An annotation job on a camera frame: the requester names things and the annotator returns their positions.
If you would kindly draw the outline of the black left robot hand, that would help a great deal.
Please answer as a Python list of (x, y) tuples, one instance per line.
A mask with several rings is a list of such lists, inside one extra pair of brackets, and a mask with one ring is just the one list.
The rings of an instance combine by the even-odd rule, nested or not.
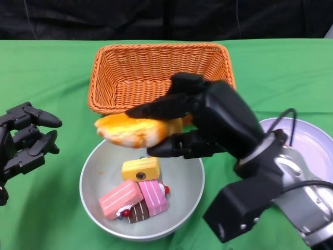
[(55, 115), (32, 106), (30, 102), (13, 107), (1, 116), (1, 206), (9, 199), (5, 184), (19, 174), (27, 174), (45, 164), (45, 155), (58, 154), (57, 131), (46, 134), (39, 126), (59, 128)]

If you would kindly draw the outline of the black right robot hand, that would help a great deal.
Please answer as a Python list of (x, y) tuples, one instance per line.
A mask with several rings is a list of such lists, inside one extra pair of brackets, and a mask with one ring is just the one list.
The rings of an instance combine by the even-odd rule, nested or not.
[(208, 81), (194, 73), (172, 75), (166, 95), (125, 113), (131, 118), (164, 121), (192, 116), (196, 129), (176, 132), (147, 148), (148, 155), (153, 157), (191, 159), (228, 152), (242, 159), (265, 138), (255, 114), (230, 85)]

